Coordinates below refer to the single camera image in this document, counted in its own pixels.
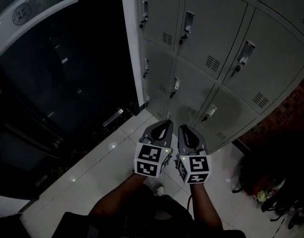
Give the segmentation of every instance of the floor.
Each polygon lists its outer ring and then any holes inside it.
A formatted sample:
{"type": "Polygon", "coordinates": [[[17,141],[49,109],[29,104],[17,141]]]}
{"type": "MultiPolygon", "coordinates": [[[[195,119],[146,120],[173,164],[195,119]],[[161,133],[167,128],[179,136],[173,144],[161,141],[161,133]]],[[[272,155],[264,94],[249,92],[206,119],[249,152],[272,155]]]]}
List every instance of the floor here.
{"type": "MultiPolygon", "coordinates": [[[[143,110],[50,186],[21,217],[30,236],[50,238],[66,211],[88,214],[95,202],[132,173],[135,144],[145,128],[157,121],[148,111],[143,110]]],[[[174,149],[173,155],[176,154],[177,137],[174,135],[171,147],[174,149]]],[[[259,205],[244,193],[231,193],[237,180],[234,172],[242,157],[242,152],[233,144],[212,154],[212,174],[206,181],[205,188],[222,219],[224,229],[242,230],[247,238],[304,237],[304,233],[297,229],[288,231],[285,225],[288,219],[282,225],[283,219],[270,222],[272,212],[262,213],[259,205]]],[[[184,207],[187,206],[190,189],[182,182],[173,158],[158,181],[165,186],[165,194],[172,196],[184,207]]],[[[146,180],[148,186],[153,186],[156,182],[152,178],[146,180]]]]}

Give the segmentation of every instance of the white sneaker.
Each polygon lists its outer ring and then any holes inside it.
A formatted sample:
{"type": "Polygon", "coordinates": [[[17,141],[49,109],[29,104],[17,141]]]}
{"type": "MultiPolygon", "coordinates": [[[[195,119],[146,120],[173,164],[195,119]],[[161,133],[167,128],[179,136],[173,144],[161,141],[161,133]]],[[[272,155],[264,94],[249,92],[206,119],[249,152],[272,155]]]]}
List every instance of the white sneaker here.
{"type": "Polygon", "coordinates": [[[162,196],[162,195],[164,195],[164,192],[165,192],[165,188],[163,185],[160,184],[157,187],[157,189],[154,191],[154,196],[162,196]]]}

